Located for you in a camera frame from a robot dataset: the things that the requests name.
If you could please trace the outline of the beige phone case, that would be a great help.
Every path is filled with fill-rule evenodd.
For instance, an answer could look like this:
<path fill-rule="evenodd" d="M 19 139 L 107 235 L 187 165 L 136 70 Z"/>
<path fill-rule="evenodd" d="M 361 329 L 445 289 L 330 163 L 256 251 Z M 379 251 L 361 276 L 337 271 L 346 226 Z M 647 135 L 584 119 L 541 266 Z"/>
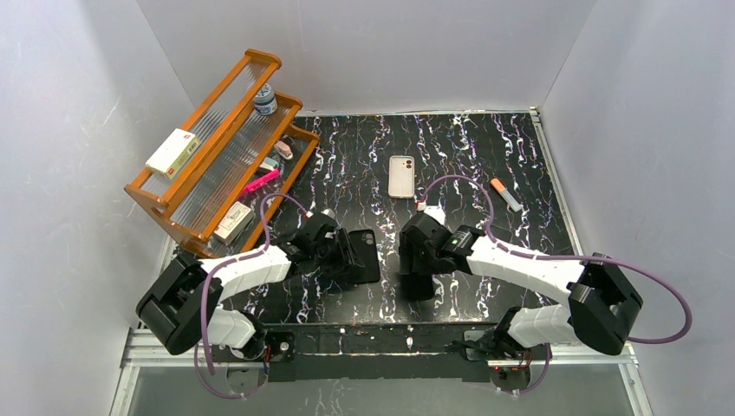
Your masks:
<path fill-rule="evenodd" d="M 394 155 L 389 158 L 388 195 L 391 198 L 413 198 L 414 159 L 412 156 Z"/>

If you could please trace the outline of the black phone case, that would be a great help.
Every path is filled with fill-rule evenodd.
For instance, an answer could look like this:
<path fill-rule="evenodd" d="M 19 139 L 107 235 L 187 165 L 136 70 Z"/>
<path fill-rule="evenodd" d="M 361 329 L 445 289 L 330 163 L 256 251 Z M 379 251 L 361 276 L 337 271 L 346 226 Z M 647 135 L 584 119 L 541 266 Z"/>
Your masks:
<path fill-rule="evenodd" d="M 345 282 L 356 285 L 379 282 L 381 266 L 374 232 L 370 229 L 350 231 L 348 239 L 357 265 L 344 278 Z"/>

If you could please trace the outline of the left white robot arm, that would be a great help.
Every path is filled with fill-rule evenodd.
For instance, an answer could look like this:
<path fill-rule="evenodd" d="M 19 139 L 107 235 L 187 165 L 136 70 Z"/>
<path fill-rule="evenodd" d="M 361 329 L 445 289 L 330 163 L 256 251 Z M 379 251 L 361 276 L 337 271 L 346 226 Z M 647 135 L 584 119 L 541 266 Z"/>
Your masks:
<path fill-rule="evenodd" d="M 241 292 L 316 273 L 347 285 L 366 283 L 377 264 L 370 229 L 347 231 L 318 212 L 294 232 L 239 255 L 177 255 L 139 300 L 135 313 L 171 355 L 203 345 L 243 349 L 262 337 L 252 315 L 220 308 Z"/>

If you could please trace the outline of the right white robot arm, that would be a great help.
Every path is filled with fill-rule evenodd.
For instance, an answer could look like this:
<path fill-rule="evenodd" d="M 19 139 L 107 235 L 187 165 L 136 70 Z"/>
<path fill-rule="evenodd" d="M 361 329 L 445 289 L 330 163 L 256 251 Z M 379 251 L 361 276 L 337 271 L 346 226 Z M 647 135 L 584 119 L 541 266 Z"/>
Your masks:
<path fill-rule="evenodd" d="M 640 294 L 605 257 L 554 260 L 514 245 L 503 249 L 484 231 L 466 225 L 450 231 L 427 211 L 402 227 L 399 256 L 400 285 L 411 302 L 430 299 L 434 276 L 455 271 L 498 278 L 553 300 L 535 309 L 513 307 L 495 328 L 456 344 L 493 357 L 518 357 L 540 344 L 576 341 L 618 355 L 642 308 Z"/>

